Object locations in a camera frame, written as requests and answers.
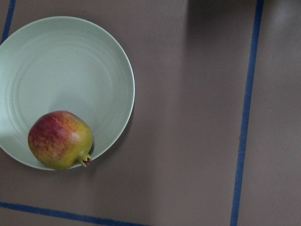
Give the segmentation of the green plate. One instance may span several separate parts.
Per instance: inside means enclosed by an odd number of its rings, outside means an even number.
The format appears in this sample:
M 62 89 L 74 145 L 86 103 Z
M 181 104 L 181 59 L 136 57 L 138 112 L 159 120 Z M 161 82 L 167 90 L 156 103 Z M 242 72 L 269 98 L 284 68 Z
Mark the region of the green plate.
M 67 110 L 92 130 L 92 158 L 124 131 L 135 80 L 120 44 L 100 26 L 75 17 L 32 22 L 0 46 L 0 146 L 16 161 L 45 170 L 27 136 L 43 115 Z

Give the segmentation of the red green pomegranate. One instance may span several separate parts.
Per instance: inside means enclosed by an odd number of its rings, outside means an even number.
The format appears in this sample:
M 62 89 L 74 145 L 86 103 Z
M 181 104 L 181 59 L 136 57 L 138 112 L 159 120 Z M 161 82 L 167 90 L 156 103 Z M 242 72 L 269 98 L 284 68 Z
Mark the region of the red green pomegranate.
M 68 111 L 55 111 L 40 117 L 28 134 L 32 154 L 45 166 L 67 170 L 92 160 L 93 134 L 90 127 Z

